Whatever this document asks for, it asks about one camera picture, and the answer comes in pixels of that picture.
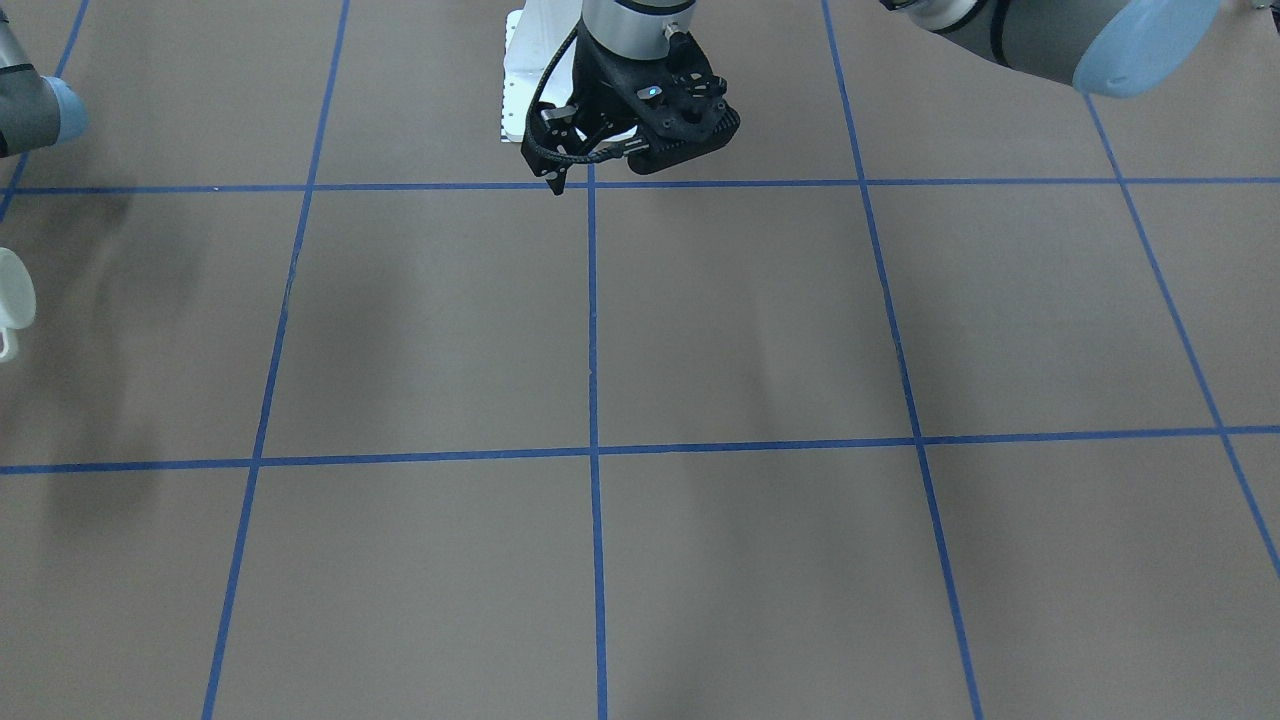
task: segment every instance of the black cable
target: black cable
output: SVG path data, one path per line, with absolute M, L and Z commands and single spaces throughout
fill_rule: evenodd
M 559 163 L 562 165 L 596 165 L 604 163 L 605 160 L 617 160 L 618 158 L 625 156 L 627 154 L 627 150 L 631 149 L 635 143 L 634 142 L 620 143 L 608 147 L 605 150 L 596 150 L 595 152 L 591 152 L 589 155 L 566 155 L 563 152 L 556 152 L 554 150 L 548 150 L 543 147 L 541 145 L 538 143 L 538 141 L 534 140 L 532 135 L 530 135 L 530 128 L 532 128 L 534 123 L 539 120 L 538 104 L 541 102 L 543 100 L 543 91 L 547 90 L 547 83 L 550 82 L 552 73 L 554 73 L 556 68 L 559 67 L 561 60 L 564 59 L 564 54 L 568 53 L 568 49 L 571 45 L 573 45 L 575 40 L 577 40 L 577 27 L 570 31 L 568 37 L 564 38 L 564 42 L 559 46 L 559 50 L 557 50 L 556 54 L 552 56 L 552 61 L 547 65 L 547 70 L 543 72 L 541 79 L 538 81 L 538 90 L 534 91 L 534 100 L 529 104 L 529 113 L 525 115 L 525 137 L 529 140 L 529 146 L 532 149 L 535 154 L 538 154 L 539 158 L 543 158 L 545 160 L 552 160 L 553 163 Z M 605 128 L 602 128 L 595 135 L 595 137 L 590 138 L 594 140 L 594 142 L 588 141 L 588 146 L 595 145 L 602 140 L 604 140 L 604 131 L 607 128 L 608 126 L 605 126 Z

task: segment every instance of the mug handle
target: mug handle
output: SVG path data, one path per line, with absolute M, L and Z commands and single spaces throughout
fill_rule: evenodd
M 4 338 L 4 350 L 0 350 L 0 363 L 8 363 L 18 356 L 18 333 L 13 328 L 0 328 L 0 337 Z

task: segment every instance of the white cup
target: white cup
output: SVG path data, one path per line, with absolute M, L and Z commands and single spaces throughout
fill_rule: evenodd
M 36 286 L 22 260 L 0 247 L 0 363 L 18 355 L 18 333 L 36 320 Z

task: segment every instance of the blue tape line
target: blue tape line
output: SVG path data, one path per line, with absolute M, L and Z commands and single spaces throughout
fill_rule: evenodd
M 708 442 L 672 445 L 616 445 L 600 448 L 600 455 L 698 455 L 709 452 L 768 452 L 797 450 L 854 450 L 872 447 L 911 447 L 914 438 L 812 439 L 774 442 Z
M 72 51 L 76 50 L 76 41 L 79 40 L 81 27 L 84 24 L 84 13 L 88 12 L 90 0 L 81 0 L 79 10 L 76 13 L 76 20 L 72 22 L 72 32 L 67 36 L 67 45 L 63 46 L 63 56 L 58 60 L 58 69 L 54 70 L 54 77 L 63 77 L 67 72 L 67 63 L 72 59 Z M 0 200 L 0 223 L 9 215 L 9 206 L 13 205 L 14 191 L 18 188 L 18 183 L 22 182 L 23 173 L 27 172 L 27 161 L 31 159 L 29 152 L 23 152 L 22 158 L 18 159 L 18 165 L 14 167 L 13 174 L 9 176 L 9 184 L 5 187 L 4 199 Z
M 1239 425 L 1225 428 L 1231 436 L 1280 436 L 1280 425 Z M 1120 439 L 1167 439 L 1181 437 L 1217 437 L 1217 428 L 1151 428 L 1137 430 L 1069 430 L 1057 433 L 1009 433 L 988 436 L 934 436 L 922 437 L 927 446 L 951 445 L 1018 445 L 1042 442 L 1094 442 Z M 699 455 L 716 452 L 792 452 L 805 450 L 860 450 L 876 447 L 913 447 L 915 438 L 850 438 L 806 439 L 771 442 L 709 442 L 668 445 L 614 445 L 600 446 L 600 456 L 634 455 Z M 90 473 L 129 473 L 152 470 L 243 470 L 259 468 L 308 468 L 342 465 L 393 465 L 413 462 L 468 462 L 489 460 L 536 460 L 549 457 L 590 457 L 590 447 L 544 447 L 521 450 L 462 450 L 434 452 L 392 452 L 372 455 L 297 455 L 262 457 L 261 460 L 157 460 L 146 462 L 69 462 L 60 465 L 0 465 L 0 475 L 58 475 Z
M 564 187 L 585 190 L 585 182 L 564 183 Z M 433 190 L 540 190 L 545 182 L 378 182 L 328 183 L 314 187 L 316 192 L 428 192 Z
M 67 72 L 67 64 L 72 60 L 72 50 L 76 49 L 76 41 L 79 40 L 79 31 L 84 26 L 84 14 L 88 13 L 90 0 L 81 0 L 79 10 L 76 12 L 76 20 L 72 22 L 72 33 L 67 37 L 67 46 L 63 47 L 63 56 L 58 59 L 58 69 L 54 70 L 54 77 L 63 77 Z
M 69 475 L 86 473 L 147 473 L 160 470 L 244 470 L 250 460 L 157 460 L 148 462 L 67 462 L 61 465 L 0 466 L 0 475 Z
M 586 457 L 586 447 L 548 447 L 532 450 L 471 450 L 440 452 L 388 452 L 376 455 L 310 455 L 264 457 L 262 468 L 316 468 L 333 465 L 403 465 L 411 462 L 470 462 L 480 460 L 535 460 L 547 457 Z
M 888 315 L 890 332 L 893 336 L 893 347 L 897 352 L 899 370 L 902 375 L 902 395 L 906 397 L 906 411 L 911 421 L 913 445 L 915 445 L 916 460 L 920 465 L 920 477 L 924 480 L 924 495 L 929 505 L 929 518 L 933 523 L 933 538 L 938 548 L 938 562 L 942 568 L 942 579 L 947 589 L 947 602 L 951 606 L 951 621 L 955 625 L 956 644 L 960 651 L 960 661 L 964 666 L 965 684 L 969 689 L 969 703 L 973 708 L 974 720 L 983 720 L 982 697 L 978 692 L 978 679 L 973 667 L 973 656 L 969 651 L 969 635 L 965 630 L 964 612 L 960 609 L 960 596 L 956 589 L 955 575 L 951 569 L 951 551 L 947 548 L 946 532 L 942 527 L 942 514 L 938 510 L 937 493 L 933 486 L 933 473 L 929 468 L 929 457 L 923 442 L 920 418 L 916 410 L 915 393 L 911 388 L 911 375 L 908 369 L 906 351 L 902 347 L 902 333 L 897 324 L 897 313 L 893 307 L 893 293 L 888 281 L 888 270 L 884 265 L 884 254 L 881 247 L 879 229 L 876 224 L 876 209 L 872 205 L 870 186 L 867 182 L 867 169 L 863 164 L 861 145 L 858 142 L 858 124 L 854 120 L 854 109 L 849 100 L 849 85 L 845 79 L 845 68 L 840 58 L 840 44 L 836 41 L 836 28 L 831 19 L 831 4 L 822 0 L 822 13 L 827 22 L 827 41 L 831 45 L 831 59 L 836 69 L 836 81 L 840 85 L 840 100 L 845 110 L 845 123 L 849 127 L 849 143 L 854 154 L 854 165 L 858 169 L 859 190 L 863 196 L 863 206 L 867 211 L 867 228 L 872 238 L 872 250 L 876 254 L 876 272 L 879 275 L 881 288 L 884 295 L 884 311 Z
M 1061 433 L 1010 433 L 992 436 L 937 436 L 922 438 L 924 445 L 1012 445 L 1037 442 L 1088 442 L 1114 439 L 1158 439 L 1178 437 L 1217 437 L 1216 428 L 1166 428 L 1142 430 L 1079 430 Z
M 1124 178 L 1128 184 L 1280 184 L 1277 178 Z
M 1129 184 L 1280 184 L 1280 178 L 1125 178 Z M 733 187 L 858 187 L 858 179 L 755 179 L 755 181 L 600 181 L 596 190 L 687 190 Z M 1116 184 L 1114 178 L 882 178 L 868 179 L 870 187 L 946 187 L 946 186 L 1069 186 Z M 585 190 L 585 182 L 566 187 Z M 381 182 L 324 184 L 189 184 L 120 187 L 14 187 L 8 195 L 200 195 L 237 192 L 430 192 L 444 190 L 547 190 L 540 182 Z
M 1238 425 L 1226 428 L 1233 436 L 1280 436 L 1280 425 Z
M 306 184 L 175 184 L 141 187 L 20 187 L 14 195 L 202 195 L 237 192 L 305 192 Z
M 1115 178 L 886 178 L 869 179 L 872 187 L 915 186 L 1019 186 L 1019 184 L 1115 184 Z
M 1262 516 L 1262 510 L 1258 507 L 1257 497 L 1253 495 L 1249 479 L 1244 474 L 1244 468 L 1240 466 L 1240 461 L 1235 455 L 1235 446 L 1231 443 L 1231 436 L 1226 432 L 1226 424 L 1222 421 L 1222 414 L 1219 410 L 1217 401 L 1213 400 L 1213 392 L 1210 389 L 1204 369 L 1201 366 L 1199 357 L 1196 355 L 1196 348 L 1192 346 L 1190 333 L 1187 332 L 1187 324 L 1183 323 L 1181 313 L 1178 311 L 1178 304 L 1174 301 L 1174 293 L 1170 291 L 1169 282 L 1165 279 L 1165 273 L 1160 268 L 1160 260 L 1156 258 L 1156 250 L 1151 245 L 1151 237 L 1147 234 L 1147 225 L 1142 222 L 1142 215 L 1138 213 L 1138 204 L 1134 202 L 1133 192 L 1129 191 L 1129 183 L 1125 181 L 1124 172 L 1120 169 L 1120 160 L 1116 158 L 1115 147 L 1111 145 L 1111 138 L 1107 137 L 1107 131 L 1102 124 L 1102 117 L 1098 114 L 1098 109 L 1093 104 L 1093 99 L 1085 96 L 1084 102 L 1089 108 L 1089 115 L 1093 118 L 1093 126 L 1098 131 L 1098 137 L 1102 138 L 1102 146 L 1107 152 L 1107 159 L 1111 161 L 1111 169 L 1115 170 L 1116 181 L 1119 181 L 1120 190 L 1124 192 L 1125 204 L 1129 206 L 1129 215 L 1133 218 L 1134 227 L 1138 228 L 1138 238 L 1142 241 L 1142 247 L 1147 254 L 1147 261 L 1151 265 L 1151 270 L 1156 275 L 1156 283 L 1160 286 L 1160 293 L 1165 299 L 1169 315 L 1174 320 L 1174 327 L 1178 328 L 1178 337 L 1181 340 L 1183 350 L 1187 352 L 1187 360 L 1190 363 L 1192 372 L 1196 374 L 1196 382 L 1199 384 L 1201 392 L 1204 395 L 1204 404 L 1208 405 L 1210 415 L 1213 418 L 1213 427 L 1217 429 L 1219 436 L 1222 439 L 1222 448 L 1226 451 L 1226 457 L 1231 462 L 1231 470 L 1235 473 L 1235 479 L 1240 484 L 1240 492 L 1244 495 L 1244 501 L 1249 506 L 1249 512 L 1253 515 L 1253 523 L 1258 528 L 1258 534 L 1262 536 L 1262 544 L 1266 546 L 1267 555 L 1271 559 L 1271 568 L 1275 570 L 1276 577 L 1280 578 L 1280 553 L 1276 552 L 1276 544 L 1271 538 L 1271 532 L 1267 529 L 1267 521 Z
M 856 179 L 605 181 L 600 190 L 689 190 L 699 187 L 856 187 Z
M 253 497 L 257 491 L 257 468 L 250 468 L 244 483 L 244 500 L 241 505 L 241 518 L 236 527 L 236 547 L 232 550 L 232 566 L 227 573 L 227 592 L 223 596 L 223 612 L 218 619 L 218 639 L 214 641 L 214 660 L 209 667 L 209 684 L 205 687 L 202 720 L 212 720 L 214 703 L 218 701 L 218 683 L 223 676 L 223 659 L 227 656 L 227 637 L 232 629 L 232 611 L 236 607 L 236 591 L 239 589 L 239 570 L 244 561 L 244 542 L 248 538 L 248 521 L 253 512 Z
M 604 506 L 600 491 L 599 284 L 596 274 L 596 179 L 586 169 L 588 415 L 591 459 L 591 555 L 595 574 L 595 703 L 598 720 L 609 717 L 608 623 L 604 594 Z
M 320 154 L 324 149 L 325 129 L 329 124 L 329 108 L 333 105 L 333 91 L 338 82 L 338 65 L 342 60 L 342 46 L 347 35 L 347 18 L 351 13 L 351 0 L 342 1 L 342 13 L 338 17 L 338 32 L 333 44 L 333 56 L 329 60 L 329 78 L 325 83 L 324 102 L 320 105 L 320 120 L 316 126 L 315 143 L 311 149 L 311 168 L 307 172 L 307 187 L 315 186 L 316 174 L 320 170 Z M 271 404 L 275 400 L 275 382 L 280 370 L 280 356 L 284 351 L 284 337 L 289 324 L 289 301 L 293 295 L 293 282 L 297 279 L 298 258 L 302 254 L 302 245 L 306 238 L 307 220 L 311 215 L 312 190 L 307 190 L 302 197 L 302 210 L 298 214 L 298 229 L 293 240 L 293 255 L 289 258 L 289 274 L 284 283 L 284 299 L 280 302 L 280 319 L 275 329 L 275 343 L 271 348 L 271 364 L 266 375 L 266 387 L 262 391 L 262 410 L 259 418 L 257 434 L 253 441 L 253 466 L 250 468 L 248 480 L 244 483 L 244 503 L 241 509 L 241 521 L 236 533 L 236 551 L 232 555 L 230 574 L 227 580 L 227 597 L 223 601 L 223 615 L 218 626 L 218 641 L 214 646 L 214 660 L 209 670 L 209 687 L 205 691 L 205 710 L 202 720 L 212 720 L 214 706 L 218 701 L 218 683 L 221 678 L 223 655 L 227 651 L 227 638 L 230 632 L 232 612 L 236 607 L 236 588 L 239 583 L 241 560 L 244 553 L 244 538 L 248 534 L 250 516 L 253 511 L 253 497 L 257 491 L 257 475 L 262 451 L 266 445 L 266 429 L 271 421 Z

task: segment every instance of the blue end cap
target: blue end cap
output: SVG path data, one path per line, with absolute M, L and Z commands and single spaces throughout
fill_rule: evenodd
M 84 102 L 81 101 L 79 95 L 76 95 L 76 91 L 63 82 L 61 78 L 46 77 L 45 82 L 49 83 L 49 87 L 54 91 L 54 96 L 58 97 L 60 124 L 55 145 L 76 140 L 84 135 L 84 131 L 88 129 L 88 111 L 84 109 Z
M 1075 68 L 1080 92 L 1133 97 L 1174 73 L 1204 38 L 1220 0 L 1133 0 Z

